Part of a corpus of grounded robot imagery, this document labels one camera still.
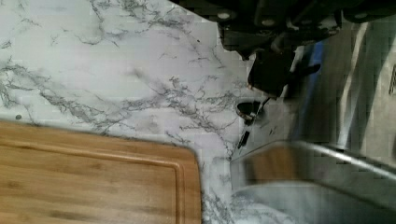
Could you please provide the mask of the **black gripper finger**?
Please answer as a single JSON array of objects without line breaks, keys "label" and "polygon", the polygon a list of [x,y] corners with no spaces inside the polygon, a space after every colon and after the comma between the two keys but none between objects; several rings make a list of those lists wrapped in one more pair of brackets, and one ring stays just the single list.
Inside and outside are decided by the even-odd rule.
[{"label": "black gripper finger", "polygon": [[295,53],[284,51],[259,51],[249,72],[247,83],[252,89],[262,91],[268,97],[279,97],[286,85],[316,73],[320,64],[306,65],[298,63],[291,70]]}]

